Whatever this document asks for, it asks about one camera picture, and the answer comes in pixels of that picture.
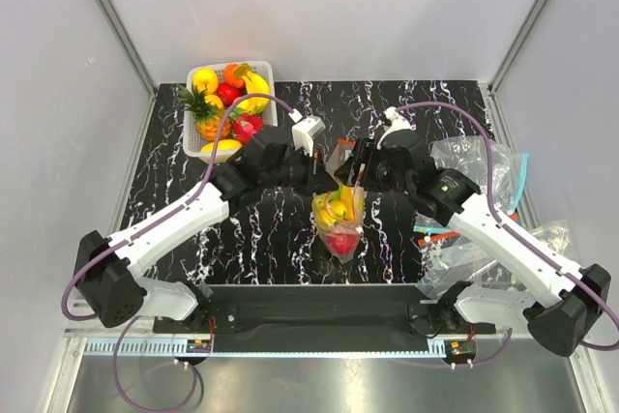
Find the clear bag orange zipper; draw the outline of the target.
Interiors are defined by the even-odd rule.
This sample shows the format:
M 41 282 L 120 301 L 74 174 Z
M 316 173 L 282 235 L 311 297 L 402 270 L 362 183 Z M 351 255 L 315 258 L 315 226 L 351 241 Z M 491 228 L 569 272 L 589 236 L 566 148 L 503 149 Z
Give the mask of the clear bag orange zipper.
M 361 241 L 365 199 L 360 174 L 352 177 L 351 186 L 338 182 L 335 191 L 316 194 L 312 199 L 312 215 L 318 236 L 342 265 L 353 259 Z

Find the yellow banana bunch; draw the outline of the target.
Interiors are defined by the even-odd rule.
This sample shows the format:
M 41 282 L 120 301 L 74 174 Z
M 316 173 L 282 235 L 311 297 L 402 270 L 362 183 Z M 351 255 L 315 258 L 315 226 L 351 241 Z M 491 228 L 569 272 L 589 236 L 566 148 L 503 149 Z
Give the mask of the yellow banana bunch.
M 340 185 L 334 192 L 317 195 L 311 203 L 314 222 L 319 230 L 353 223 L 360 217 L 356 190 Z

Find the red apple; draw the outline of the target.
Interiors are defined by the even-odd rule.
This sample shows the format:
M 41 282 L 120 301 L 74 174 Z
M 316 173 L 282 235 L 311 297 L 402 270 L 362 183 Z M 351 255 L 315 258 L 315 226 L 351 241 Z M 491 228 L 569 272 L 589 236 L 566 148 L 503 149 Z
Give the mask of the red apple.
M 236 88 L 226 82 L 219 85 L 216 94 L 225 106 L 232 105 L 238 98 L 243 95 L 240 88 Z
M 326 246 L 334 255 L 348 256 L 356 250 L 359 240 L 360 236 L 357 234 L 330 234 L 326 236 Z

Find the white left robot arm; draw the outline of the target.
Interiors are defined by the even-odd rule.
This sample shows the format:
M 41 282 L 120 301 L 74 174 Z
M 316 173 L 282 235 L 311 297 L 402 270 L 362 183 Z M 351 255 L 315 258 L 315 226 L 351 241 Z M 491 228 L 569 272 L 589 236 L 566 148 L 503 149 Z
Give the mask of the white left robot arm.
M 199 231 L 257 204 L 268 189 L 291 188 L 302 195 L 334 190 L 336 183 L 313 146 L 324 129 L 316 117 L 290 130 L 265 126 L 226 162 L 208 165 L 202 181 L 147 220 L 108 238 L 98 231 L 86 234 L 69 287 L 105 328 L 141 315 L 201 330 L 209 309 L 199 302 L 198 291 L 180 281 L 148 279 L 146 272 Z

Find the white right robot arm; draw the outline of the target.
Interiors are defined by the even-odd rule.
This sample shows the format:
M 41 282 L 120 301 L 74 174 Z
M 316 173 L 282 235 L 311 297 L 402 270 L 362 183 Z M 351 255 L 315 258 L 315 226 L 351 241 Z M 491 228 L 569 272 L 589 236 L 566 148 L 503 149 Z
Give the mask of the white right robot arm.
M 459 282 L 439 308 L 442 326 L 460 332 L 471 323 L 525 327 L 546 350 L 569 357 L 608 309 L 609 272 L 554 252 L 495 210 L 490 189 L 463 173 L 440 168 L 412 130 L 358 140 L 335 169 L 336 178 L 369 192 L 399 192 L 420 214 L 451 228 L 507 268 L 525 286 L 519 297 Z

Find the clear bag red zipper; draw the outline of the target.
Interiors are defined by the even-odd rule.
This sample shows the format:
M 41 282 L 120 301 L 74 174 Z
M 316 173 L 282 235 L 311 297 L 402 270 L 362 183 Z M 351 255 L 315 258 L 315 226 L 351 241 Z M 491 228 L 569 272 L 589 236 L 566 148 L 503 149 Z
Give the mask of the clear bag red zipper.
M 437 300 L 459 281 L 489 288 L 507 287 L 511 282 L 496 259 L 455 232 L 425 235 L 418 244 L 422 276 L 417 286 L 430 299 Z

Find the red dragon fruit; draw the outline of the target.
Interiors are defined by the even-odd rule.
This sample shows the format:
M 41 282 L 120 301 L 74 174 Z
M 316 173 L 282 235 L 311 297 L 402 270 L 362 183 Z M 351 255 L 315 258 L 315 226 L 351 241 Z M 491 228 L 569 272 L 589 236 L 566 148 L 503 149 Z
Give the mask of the red dragon fruit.
M 233 130 L 236 139 L 243 145 L 247 145 L 263 126 L 264 122 L 260 116 L 243 113 L 236 118 Z

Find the small yellow mango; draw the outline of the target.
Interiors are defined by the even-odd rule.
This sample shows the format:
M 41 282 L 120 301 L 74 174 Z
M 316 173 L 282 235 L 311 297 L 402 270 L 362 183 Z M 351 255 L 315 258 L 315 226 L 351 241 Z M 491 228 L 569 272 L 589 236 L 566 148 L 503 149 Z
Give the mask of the small yellow mango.
M 217 150 L 218 152 L 219 151 L 236 151 L 242 146 L 243 146 L 243 143 L 240 142 L 239 140 L 228 138 L 228 139 L 219 140 L 218 142 L 215 142 L 215 141 L 209 142 L 201 148 L 200 152 L 207 153 L 207 152 L 212 152 L 213 150 Z

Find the small pineapple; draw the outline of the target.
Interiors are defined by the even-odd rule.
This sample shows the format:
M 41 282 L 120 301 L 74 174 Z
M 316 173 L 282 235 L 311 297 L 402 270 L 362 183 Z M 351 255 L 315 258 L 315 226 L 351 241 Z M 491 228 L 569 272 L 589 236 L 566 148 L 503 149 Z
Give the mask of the small pineapple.
M 193 115 L 195 127 L 204 140 L 213 142 L 221 124 L 221 138 L 232 136 L 232 121 L 224 118 L 225 108 L 217 95 L 208 94 L 193 85 L 191 89 L 180 86 L 178 98 L 182 107 Z

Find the yellow starfruit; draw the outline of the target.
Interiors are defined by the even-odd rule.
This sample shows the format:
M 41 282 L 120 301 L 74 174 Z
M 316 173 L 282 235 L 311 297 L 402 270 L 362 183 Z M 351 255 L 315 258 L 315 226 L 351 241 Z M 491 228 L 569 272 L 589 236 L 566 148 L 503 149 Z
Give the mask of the yellow starfruit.
M 241 79 L 245 82 L 246 90 L 249 94 L 265 94 L 269 95 L 271 89 L 269 83 L 258 73 L 251 69 L 247 63 L 239 66 Z M 264 97 L 252 97 L 249 99 L 250 107 L 247 113 L 250 115 L 261 114 L 269 103 L 269 100 Z

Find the white plastic fruit basket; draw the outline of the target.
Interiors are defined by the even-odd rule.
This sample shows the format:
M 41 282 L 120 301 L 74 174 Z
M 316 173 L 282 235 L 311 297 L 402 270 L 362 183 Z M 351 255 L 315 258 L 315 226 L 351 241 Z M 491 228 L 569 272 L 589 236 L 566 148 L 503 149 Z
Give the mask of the white plastic fruit basket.
M 261 75 L 269 83 L 271 93 L 272 93 L 272 91 L 274 90 L 274 79 L 273 79 L 273 70 L 272 70 L 271 65 L 265 61 L 249 61 L 249 62 L 244 62 L 244 63 L 249 64 L 251 66 L 251 69 L 254 72 Z M 236 75 L 238 77 L 241 77 L 240 68 L 239 68 L 241 64 L 237 64 L 238 68 L 236 69 Z M 224 83 L 222 72 L 226 65 L 228 64 L 208 65 L 206 67 L 197 67 L 197 68 L 192 69 L 188 74 L 187 84 L 185 85 L 185 87 L 187 87 L 188 89 L 192 88 L 192 76 L 194 72 L 200 68 L 212 69 L 219 76 L 220 84 Z M 243 95 L 240 98 L 238 98 L 232 105 L 230 106 L 223 105 L 225 108 L 224 118 L 229 118 L 232 121 L 232 136 L 230 138 L 233 138 L 233 139 L 236 139 L 234 130 L 233 130 L 234 122 L 238 116 L 240 116 L 243 113 L 247 113 L 247 110 L 250 107 L 249 99 L 252 97 L 263 97 L 265 95 L 265 94 L 249 94 L 246 90 L 246 86 L 244 86 L 241 90 L 242 90 Z M 264 126 L 267 126 L 267 125 L 276 126 L 278 124 L 277 104 L 269 101 L 264 111 L 258 116 L 262 118 L 264 122 Z M 223 124 L 220 125 L 217 131 L 217 135 L 214 140 L 215 142 L 218 142 L 219 140 L 222 140 L 222 139 L 228 139 L 228 138 L 221 138 L 222 129 L 223 129 Z M 198 133 L 195 127 L 193 115 L 184 109 L 183 148 L 184 148 L 185 154 L 191 158 L 198 158 L 202 160 L 203 162 L 209 162 L 209 160 L 211 159 L 212 152 L 207 152 L 207 153 L 200 152 L 201 148 L 207 143 L 209 143 L 209 141 L 204 140 L 202 136 Z M 235 152 L 237 152 L 237 150 L 236 151 L 219 151 L 219 152 L 217 151 L 214 161 L 216 163 L 225 162 L 228 158 L 232 157 L 232 155 L 234 155 Z

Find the orange tangerine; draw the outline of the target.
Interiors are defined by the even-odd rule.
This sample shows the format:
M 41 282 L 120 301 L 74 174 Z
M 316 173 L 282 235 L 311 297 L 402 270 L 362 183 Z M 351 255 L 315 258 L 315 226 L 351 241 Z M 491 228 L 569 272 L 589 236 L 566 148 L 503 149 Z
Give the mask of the orange tangerine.
M 230 63 L 226 65 L 222 72 L 222 77 L 223 77 L 223 81 L 229 86 L 232 86 L 237 89 L 242 89 L 245 86 L 245 82 L 241 77 L 238 77 L 236 75 L 237 68 L 238 68 L 238 65 L 234 63 Z

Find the yellow lemon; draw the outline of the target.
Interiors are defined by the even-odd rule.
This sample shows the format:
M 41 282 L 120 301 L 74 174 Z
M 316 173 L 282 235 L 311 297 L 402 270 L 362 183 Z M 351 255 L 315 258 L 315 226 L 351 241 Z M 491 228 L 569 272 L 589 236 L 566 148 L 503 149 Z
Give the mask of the yellow lemon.
M 192 76 L 192 86 L 195 87 L 198 92 L 204 92 L 207 95 L 215 94 L 219 85 L 219 76 L 212 69 L 200 68 L 196 70 Z

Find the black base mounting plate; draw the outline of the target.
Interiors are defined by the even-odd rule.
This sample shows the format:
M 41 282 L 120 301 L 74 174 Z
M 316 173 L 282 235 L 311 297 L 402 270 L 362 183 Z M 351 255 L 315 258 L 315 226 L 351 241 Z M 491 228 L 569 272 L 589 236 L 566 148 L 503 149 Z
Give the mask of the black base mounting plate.
M 155 319 L 160 334 L 202 333 L 209 323 L 217 334 L 243 334 L 256 328 L 377 327 L 423 337 L 441 334 L 488 335 L 490 323 L 471 324 L 451 301 L 431 300 L 414 284 L 215 285 L 186 321 Z

